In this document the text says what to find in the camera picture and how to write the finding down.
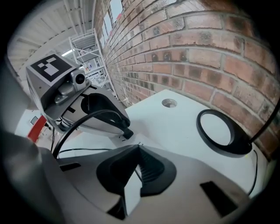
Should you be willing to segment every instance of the ceiling beam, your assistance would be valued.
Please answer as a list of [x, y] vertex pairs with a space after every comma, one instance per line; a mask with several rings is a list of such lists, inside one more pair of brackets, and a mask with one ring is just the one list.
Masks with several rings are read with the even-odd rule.
[[57, 35], [58, 33], [55, 32], [42, 18], [38, 21], [38, 23], [45, 28], [45, 30], [48, 30], [51, 33], [51, 37], [54, 37], [55, 35]]
[[95, 4], [96, 0], [93, 0], [93, 5], [92, 5], [92, 17], [91, 17], [91, 30], [93, 31], [93, 26], [94, 26], [94, 21], [95, 21]]
[[46, 43], [49, 38], [45, 37], [45, 35], [42, 35], [37, 30], [35, 30], [33, 27], [29, 27], [28, 31], [22, 32], [20, 35], [28, 37], [29, 39], [36, 39], [36, 41], [41, 40], [43, 43]]
[[24, 63], [24, 66], [22, 66], [18, 72], [18, 75], [20, 76], [21, 80], [26, 80], [26, 74], [25, 74], [25, 67], [29, 64], [32, 64], [33, 62], [37, 61], [39, 58], [42, 58], [44, 55], [46, 55], [50, 50], [61, 44], [62, 42], [65, 42], [68, 40], [68, 37], [75, 35], [75, 31], [73, 28], [70, 28], [66, 30], [65, 32], [62, 32], [58, 34], [57, 36], [50, 39], [48, 42], [46, 42], [44, 45], [42, 45], [34, 54], [32, 54], [28, 60]]
[[60, 30], [57, 23], [54, 23], [52, 21], [51, 15], [45, 14], [44, 17], [42, 17], [42, 20], [54, 31], [56, 34], [61, 33], [62, 30]]
[[63, 2], [64, 2], [64, 5], [65, 5], [65, 8], [66, 8], [69, 20], [70, 20], [70, 22], [72, 24], [72, 28], [74, 29], [75, 33], [78, 35], [78, 32], [76, 30], [76, 26], [75, 26], [73, 18], [72, 18], [72, 15], [71, 15], [71, 13], [69, 13], [71, 11], [70, 6], [69, 6], [69, 2], [68, 2], [68, 0], [63, 0]]
[[32, 24], [33, 25], [33, 27], [35, 28], [35, 30], [40, 34], [40, 36], [41, 35], [43, 35], [43, 36], [45, 36], [48, 40], [52, 37], [52, 36], [54, 36], [54, 35], [50, 35], [50, 33], [47, 31], [47, 30], [45, 30], [43, 27], [42, 27], [42, 25], [40, 25], [39, 23], [34, 23], [34, 24]]
[[55, 9], [53, 11], [53, 16], [56, 20], [60, 21], [61, 25], [63, 26], [63, 30], [68, 30], [68, 27], [67, 25], [65, 24], [64, 20], [62, 19], [61, 15], [59, 14], [58, 10]]
[[82, 28], [82, 23], [81, 23], [81, 18], [80, 18], [80, 11], [77, 10], [79, 8], [79, 3], [78, 3], [78, 0], [74, 0], [74, 7], [75, 7], [75, 15], [76, 15], [76, 18], [78, 20], [78, 24], [79, 24], [79, 27], [80, 27], [80, 32], [83, 34], [83, 28]]
[[34, 45], [36, 45], [36, 46], [39, 46], [39, 47], [42, 46], [42, 45], [44, 44], [43, 42], [39, 42], [39, 41], [30, 39], [30, 38], [28, 38], [28, 37], [24, 37], [24, 36], [22, 36], [22, 35], [17, 35], [17, 37], [18, 37], [18, 39], [21, 39], [21, 40], [23, 40], [23, 41], [30, 42], [30, 43], [32, 43], [32, 44], [34, 44]]
[[8, 56], [8, 58], [10, 59], [10, 60], [22, 60], [22, 59], [24, 59], [24, 60], [26, 60], [27, 59], [27, 57], [26, 56], [21, 56], [21, 55], [15, 55], [15, 56]]
[[82, 16], [82, 21], [83, 21], [83, 28], [84, 28], [84, 32], [86, 33], [86, 27], [84, 25], [84, 0], [80, 0], [80, 6], [82, 7], [82, 11], [81, 11], [81, 16]]

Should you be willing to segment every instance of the black plastic part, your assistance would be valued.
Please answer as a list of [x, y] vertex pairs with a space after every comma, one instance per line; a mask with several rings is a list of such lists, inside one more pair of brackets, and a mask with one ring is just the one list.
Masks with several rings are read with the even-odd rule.
[[134, 134], [133, 131], [128, 128], [123, 129], [122, 131], [124, 132], [123, 136], [125, 137], [125, 139], [130, 139], [131, 136]]
[[111, 208], [107, 213], [118, 219], [124, 220], [127, 216], [126, 202], [125, 202], [124, 198], [120, 197], [117, 204], [113, 208]]
[[[228, 145], [216, 143], [203, 130], [201, 126], [201, 117], [205, 114], [213, 114], [226, 123], [231, 133], [231, 140]], [[239, 158], [248, 154], [252, 149], [250, 138], [246, 132], [234, 120], [219, 111], [212, 109], [201, 111], [196, 118], [196, 127], [199, 135], [207, 146], [221, 155]]]
[[62, 137], [60, 138], [60, 140], [58, 141], [58, 143], [56, 144], [54, 150], [53, 150], [53, 157], [56, 159], [58, 156], [58, 153], [62, 147], [62, 145], [64, 144], [64, 142], [66, 141], [66, 139], [69, 137], [69, 135], [78, 127], [80, 126], [82, 123], [84, 123], [85, 121], [89, 120], [90, 118], [94, 117], [97, 114], [102, 114], [102, 113], [115, 113], [117, 116], [119, 115], [116, 111], [113, 110], [100, 110], [100, 111], [95, 111], [93, 113], [90, 113], [84, 117], [82, 117], [81, 119], [77, 120], [73, 125], [71, 125], [71, 127], [69, 127], [67, 129], [67, 131], [62, 135]]
[[68, 107], [67, 110], [69, 110], [71, 113], [75, 113], [75, 109], [73, 109], [72, 107]]
[[92, 88], [92, 89], [97, 89], [96, 87], [94, 87], [94, 86], [89, 86], [89, 88]]
[[76, 76], [76, 83], [77, 84], [82, 84], [83, 82], [84, 82], [84, 80], [85, 80], [85, 77], [84, 77], [84, 75], [83, 74], [78, 74], [77, 76]]
[[117, 112], [119, 116], [113, 113], [103, 113], [94, 117], [121, 129], [124, 132], [123, 136], [126, 139], [129, 139], [133, 135], [133, 132], [128, 129], [130, 126], [130, 120], [125, 117], [106, 96], [99, 93], [91, 93], [89, 95], [81, 94], [81, 96], [84, 97], [80, 105], [83, 112], [90, 114], [104, 109], [113, 110]]
[[177, 174], [176, 167], [168, 159], [143, 146], [133, 145], [103, 161], [97, 167], [97, 178], [107, 191], [124, 197], [124, 187], [137, 165], [142, 174], [141, 197], [162, 193]]
[[72, 170], [72, 169], [78, 168], [80, 166], [81, 165], [79, 163], [71, 163], [71, 164], [61, 165], [61, 166], [59, 166], [59, 168], [64, 172], [67, 170]]
[[221, 217], [237, 209], [233, 201], [213, 181], [200, 184], [200, 186]]
[[273, 119], [276, 117], [277, 113], [280, 110], [280, 98], [278, 99], [278, 102], [274, 108], [274, 110], [272, 111], [270, 117], [268, 118], [268, 120], [265, 122], [265, 124], [261, 127], [261, 129], [257, 132], [257, 134], [255, 134], [251, 139], [250, 142], [254, 142], [267, 128], [268, 126], [271, 124], [271, 122], [273, 121]]

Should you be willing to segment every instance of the camera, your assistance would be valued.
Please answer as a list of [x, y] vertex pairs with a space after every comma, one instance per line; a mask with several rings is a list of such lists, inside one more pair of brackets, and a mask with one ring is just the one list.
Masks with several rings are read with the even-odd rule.
[[70, 81], [73, 83], [75, 90], [80, 91], [86, 88], [84, 71], [74, 70], [70, 73]]

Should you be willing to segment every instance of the red brick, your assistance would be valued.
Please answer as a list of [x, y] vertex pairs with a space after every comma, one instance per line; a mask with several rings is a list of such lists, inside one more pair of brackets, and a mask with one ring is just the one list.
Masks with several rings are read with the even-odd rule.
[[127, 16], [127, 23], [130, 23], [131, 20], [134, 19], [142, 11], [143, 11], [143, 6], [142, 6], [142, 4], [140, 4], [130, 13], [130, 15]]
[[266, 79], [266, 75], [261, 70], [256, 70], [245, 61], [231, 56], [226, 57], [224, 71], [239, 77], [260, 90]]
[[168, 76], [158, 76], [158, 77], [159, 77], [160, 84], [181, 90], [182, 80], [175, 77], [168, 77]]
[[153, 67], [151, 64], [136, 64], [133, 65], [133, 71], [152, 72]]
[[176, 76], [186, 77], [208, 85], [232, 92], [235, 81], [233, 78], [219, 72], [196, 66], [174, 64], [173, 73]]
[[263, 119], [264, 121], [267, 121], [273, 110], [274, 107], [272, 107], [266, 101], [264, 101], [262, 108], [259, 112], [260, 118]]
[[252, 25], [246, 19], [228, 16], [226, 17], [224, 24], [227, 30], [239, 32], [245, 36], [253, 36]]
[[156, 74], [147, 74], [147, 79], [150, 82], [158, 83], [159, 81], [159, 75]]
[[141, 25], [143, 25], [141, 30], [147, 29], [150, 26], [155, 25], [156, 23], [159, 23], [166, 19], [167, 17], [164, 10], [152, 14], [148, 19], [146, 19], [143, 23], [141, 23]]
[[212, 104], [244, 125], [251, 135], [256, 134], [263, 126], [262, 122], [247, 109], [219, 92], [214, 95]]
[[131, 64], [135, 64], [135, 59], [133, 57], [126, 60], [126, 65], [131, 65]]
[[148, 96], [149, 95], [149, 91], [145, 88], [140, 87], [140, 93], [143, 93], [144, 95]]
[[122, 0], [122, 6], [124, 6], [127, 3], [128, 0]]
[[156, 11], [161, 10], [167, 5], [170, 5], [172, 3], [176, 2], [176, 0], [158, 0], [148, 8], [144, 10], [144, 12], [138, 17], [139, 22], [143, 21], [146, 19], [148, 16], [152, 15]]
[[121, 71], [132, 71], [132, 65], [121, 67], [120, 70]]
[[148, 50], [150, 50], [150, 44], [149, 44], [149, 42], [144, 42], [144, 43], [137, 45], [136, 47], [133, 47], [130, 50], [130, 54], [136, 55], [136, 54], [148, 51]]
[[139, 26], [136, 26], [130, 33], [127, 35], [128, 40], [131, 39], [132, 37], [136, 36], [139, 34], [141, 30], [139, 29]]
[[266, 77], [261, 92], [274, 104], [279, 100], [280, 97], [280, 87], [277, 80]]
[[153, 71], [156, 73], [171, 74], [171, 64], [153, 64]]
[[222, 29], [221, 19], [219, 15], [198, 15], [188, 16], [186, 18], [187, 27], [192, 28], [215, 28]]
[[124, 15], [126, 18], [128, 18], [129, 14], [133, 11], [136, 10], [138, 8], [137, 11], [141, 12], [143, 10], [142, 4], [137, 6], [138, 4], [141, 3], [141, 0], [134, 0], [130, 6], [126, 9]]
[[157, 1], [157, 0], [144, 0], [142, 2], [142, 5], [143, 5], [144, 8], [146, 8], [148, 5], [152, 4], [155, 1]]
[[264, 101], [264, 97], [260, 93], [247, 85], [237, 86], [233, 95], [256, 113], [259, 112]]
[[165, 89], [169, 89], [167, 86], [161, 86], [161, 85], [154, 85], [154, 90], [158, 93], [160, 91], [163, 91]]
[[271, 155], [279, 145], [278, 139], [269, 130], [265, 130], [259, 139], [268, 155]]
[[182, 30], [185, 27], [183, 18], [164, 21], [142, 33], [143, 40], [147, 40], [165, 33]]
[[210, 2], [204, 0], [190, 0], [171, 6], [167, 9], [169, 17], [197, 11], [223, 11], [236, 13], [237, 8], [228, 0], [213, 0]]
[[143, 72], [138, 72], [138, 78], [147, 81], [147, 74]]
[[132, 93], [135, 95], [135, 96], [137, 96], [138, 98], [140, 98], [141, 100], [144, 100], [144, 99], [146, 99], [148, 96], [146, 96], [146, 95], [144, 95], [144, 94], [142, 94], [142, 93], [139, 93], [138, 91], [136, 91], [136, 90], [132, 90]]
[[172, 34], [172, 45], [211, 46], [241, 53], [243, 39], [234, 34], [220, 31], [188, 30], [182, 34]]
[[128, 30], [132, 30], [138, 24], [138, 18], [133, 19], [128, 25]]
[[157, 61], [186, 61], [185, 49], [168, 49], [146, 54], [147, 62]]
[[152, 40], [150, 40], [150, 49], [158, 49], [158, 48], [163, 48], [163, 47], [169, 47], [170, 42], [169, 42], [169, 36], [165, 37], [157, 37]]
[[138, 44], [140, 44], [140, 43], [142, 42], [142, 36], [141, 36], [141, 35], [138, 35], [138, 36], [134, 37], [134, 38], [131, 40], [131, 42], [132, 42], [132, 46], [133, 46], [133, 47], [136, 46], [136, 45], [138, 45]]
[[126, 58], [129, 58], [129, 57], [131, 57], [131, 56], [132, 56], [131, 52], [130, 52], [130, 51], [126, 51], [121, 57], [122, 57], [123, 59], [126, 59]]
[[186, 93], [190, 93], [194, 96], [197, 96], [203, 100], [209, 101], [214, 89], [210, 89], [203, 85], [185, 80], [184, 91]]
[[187, 55], [185, 49], [172, 49], [171, 51], [171, 59], [172, 61], [186, 61]]
[[145, 61], [145, 55], [144, 55], [144, 54], [141, 54], [141, 55], [135, 56], [135, 62], [136, 62], [136, 63], [146, 62], [146, 61]]
[[252, 42], [245, 43], [245, 57], [257, 62], [271, 73], [275, 73], [276, 63], [274, 56], [268, 50]]
[[189, 61], [192, 63], [220, 68], [221, 53], [209, 50], [189, 50]]

